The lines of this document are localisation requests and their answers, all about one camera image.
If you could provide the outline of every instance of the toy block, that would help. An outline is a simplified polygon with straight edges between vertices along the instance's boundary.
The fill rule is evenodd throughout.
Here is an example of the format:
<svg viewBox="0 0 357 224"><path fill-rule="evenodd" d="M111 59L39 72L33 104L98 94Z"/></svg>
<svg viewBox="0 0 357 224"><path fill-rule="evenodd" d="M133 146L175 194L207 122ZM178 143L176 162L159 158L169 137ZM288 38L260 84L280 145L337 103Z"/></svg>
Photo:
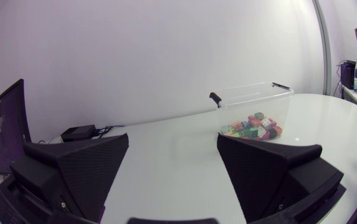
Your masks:
<svg viewBox="0 0 357 224"><path fill-rule="evenodd" d="M243 128L246 128L247 125L249 124L247 121L242 121L240 123L242 124Z"/></svg>
<svg viewBox="0 0 357 224"><path fill-rule="evenodd" d="M250 130L247 129L247 130L241 131L241 133L242 133L242 136L243 136L243 137L244 137L244 136L249 136L249 135L250 135Z"/></svg>
<svg viewBox="0 0 357 224"><path fill-rule="evenodd" d="M233 122L231 127L233 127L235 131L241 131L243 129L242 123L240 121Z"/></svg>
<svg viewBox="0 0 357 224"><path fill-rule="evenodd" d="M264 114L261 113L261 112L255 113L254 116L255 116L255 118L256 118L257 120L262 120L262 119L264 119Z"/></svg>
<svg viewBox="0 0 357 224"><path fill-rule="evenodd" d="M261 126L261 122L260 122L260 120L258 120L258 119L252 120L250 123L251 123L251 124L253 125L253 127L255 127L255 128Z"/></svg>
<svg viewBox="0 0 357 224"><path fill-rule="evenodd" d="M239 133L234 133L230 135L231 137L239 138L241 137Z"/></svg>
<svg viewBox="0 0 357 224"><path fill-rule="evenodd" d="M232 131L228 131L227 133L224 133L225 136L230 136L231 134L233 134Z"/></svg>
<svg viewBox="0 0 357 224"><path fill-rule="evenodd" d="M258 136L261 139L268 139L270 137L270 133L266 131L263 127L259 127Z"/></svg>
<svg viewBox="0 0 357 224"><path fill-rule="evenodd" d="M249 123L250 123L251 121L253 121L255 119L255 116L254 115L249 115L247 117L247 119L249 120Z"/></svg>
<svg viewBox="0 0 357 224"><path fill-rule="evenodd" d="M282 128L280 126L275 126L273 129L277 131L277 135L282 134Z"/></svg>
<svg viewBox="0 0 357 224"><path fill-rule="evenodd" d="M227 132L229 132L229 125L221 126L221 133L224 134Z"/></svg>
<svg viewBox="0 0 357 224"><path fill-rule="evenodd" d="M250 131L249 138L251 139L256 138L259 135L258 128L250 128L249 131Z"/></svg>
<svg viewBox="0 0 357 224"><path fill-rule="evenodd" d="M270 138L277 137L277 131L274 128L271 128L268 132L270 133Z"/></svg>

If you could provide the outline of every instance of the pink block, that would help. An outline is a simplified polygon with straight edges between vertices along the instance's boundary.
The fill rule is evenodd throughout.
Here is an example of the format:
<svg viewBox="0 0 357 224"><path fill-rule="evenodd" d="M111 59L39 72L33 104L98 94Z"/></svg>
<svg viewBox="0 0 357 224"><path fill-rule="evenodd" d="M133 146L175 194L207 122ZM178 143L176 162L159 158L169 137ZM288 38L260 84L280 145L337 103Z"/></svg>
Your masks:
<svg viewBox="0 0 357 224"><path fill-rule="evenodd" d="M266 140L269 138L270 138L270 133L268 131L261 137L262 140Z"/></svg>
<svg viewBox="0 0 357 224"><path fill-rule="evenodd" d="M249 119L249 123L251 121L255 120L255 116L254 115L249 115L247 118Z"/></svg>
<svg viewBox="0 0 357 224"><path fill-rule="evenodd" d="M271 123L270 123L270 127L269 127L269 129L271 129L271 128L273 128L273 127L275 127L277 125L277 122L276 121L271 121Z"/></svg>

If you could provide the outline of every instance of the colorful toy block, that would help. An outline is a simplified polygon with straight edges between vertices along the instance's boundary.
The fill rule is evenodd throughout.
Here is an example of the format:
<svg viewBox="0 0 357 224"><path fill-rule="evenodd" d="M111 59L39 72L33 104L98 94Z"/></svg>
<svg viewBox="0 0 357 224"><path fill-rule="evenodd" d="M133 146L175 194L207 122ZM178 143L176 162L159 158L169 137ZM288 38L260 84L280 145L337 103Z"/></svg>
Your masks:
<svg viewBox="0 0 357 224"><path fill-rule="evenodd" d="M235 131L241 131L243 129L242 123L240 121L233 122L231 127L233 127Z"/></svg>
<svg viewBox="0 0 357 224"><path fill-rule="evenodd" d="M258 128L250 128L249 131L250 131L249 138L251 139L256 138L259 135Z"/></svg>
<svg viewBox="0 0 357 224"><path fill-rule="evenodd" d="M250 123L251 121L253 121L253 120L256 119L256 118L255 118L254 115L249 115L249 116L247 117L247 119L249 120L249 123Z"/></svg>
<svg viewBox="0 0 357 224"><path fill-rule="evenodd" d="M240 123L242 124L243 128L246 128L247 125L248 125L248 122L247 122L247 121L242 121L242 122L240 122Z"/></svg>
<svg viewBox="0 0 357 224"><path fill-rule="evenodd" d="M241 137L239 133L234 133L230 135L231 137L239 138Z"/></svg>
<svg viewBox="0 0 357 224"><path fill-rule="evenodd" d="M273 129L277 131L277 135L282 134L282 128L280 126L275 126Z"/></svg>
<svg viewBox="0 0 357 224"><path fill-rule="evenodd" d="M268 132L270 133L270 138L277 137L277 131L274 128L271 128Z"/></svg>
<svg viewBox="0 0 357 224"><path fill-rule="evenodd" d="M253 125L253 127L255 127L255 128L261 126L261 122L260 122L260 120L258 120L258 119L252 120L250 123L251 123L251 124Z"/></svg>
<svg viewBox="0 0 357 224"><path fill-rule="evenodd" d="M221 126L221 133L224 134L227 132L229 132L229 125Z"/></svg>
<svg viewBox="0 0 357 224"><path fill-rule="evenodd" d="M241 133L242 133L242 136L243 136L243 137L249 136L249 135L250 135L250 130L247 129L247 130L241 131Z"/></svg>
<svg viewBox="0 0 357 224"><path fill-rule="evenodd" d="M262 120L262 119L264 119L264 114L261 113L261 112L255 113L254 116L255 116L255 118L256 118L257 120Z"/></svg>
<svg viewBox="0 0 357 224"><path fill-rule="evenodd" d="M231 134L233 134L232 131L228 131L227 133L224 133L225 136L230 136Z"/></svg>

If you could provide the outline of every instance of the clear plastic bin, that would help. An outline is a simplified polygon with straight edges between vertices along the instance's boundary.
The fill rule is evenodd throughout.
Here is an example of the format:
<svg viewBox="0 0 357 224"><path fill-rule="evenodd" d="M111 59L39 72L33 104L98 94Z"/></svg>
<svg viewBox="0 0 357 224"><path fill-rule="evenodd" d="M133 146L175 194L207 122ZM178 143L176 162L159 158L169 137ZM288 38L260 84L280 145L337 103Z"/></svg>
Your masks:
<svg viewBox="0 0 357 224"><path fill-rule="evenodd" d="M237 138L268 140L282 135L294 91L276 83L256 83L210 94L218 105L219 132Z"/></svg>

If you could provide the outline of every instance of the red block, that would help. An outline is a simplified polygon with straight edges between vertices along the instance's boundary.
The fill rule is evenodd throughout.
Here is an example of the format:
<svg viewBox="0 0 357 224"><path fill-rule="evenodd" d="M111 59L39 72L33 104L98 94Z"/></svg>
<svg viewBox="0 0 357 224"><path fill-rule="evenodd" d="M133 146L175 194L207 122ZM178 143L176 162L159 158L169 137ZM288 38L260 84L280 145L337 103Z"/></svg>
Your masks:
<svg viewBox="0 0 357 224"><path fill-rule="evenodd" d="M250 123L251 123L251 124L253 125L253 127L255 127L255 128L261 126L260 120L257 120L257 119L252 120Z"/></svg>
<svg viewBox="0 0 357 224"><path fill-rule="evenodd" d="M249 123L251 121L255 120L255 116L254 115L249 115L247 118L249 119Z"/></svg>
<svg viewBox="0 0 357 224"><path fill-rule="evenodd" d="M280 135L282 133L282 128L280 128L280 126L275 126L273 128L277 131L277 135Z"/></svg>
<svg viewBox="0 0 357 224"><path fill-rule="evenodd" d="M241 131L243 129L242 123L240 121L233 122L231 127L233 127L235 131Z"/></svg>

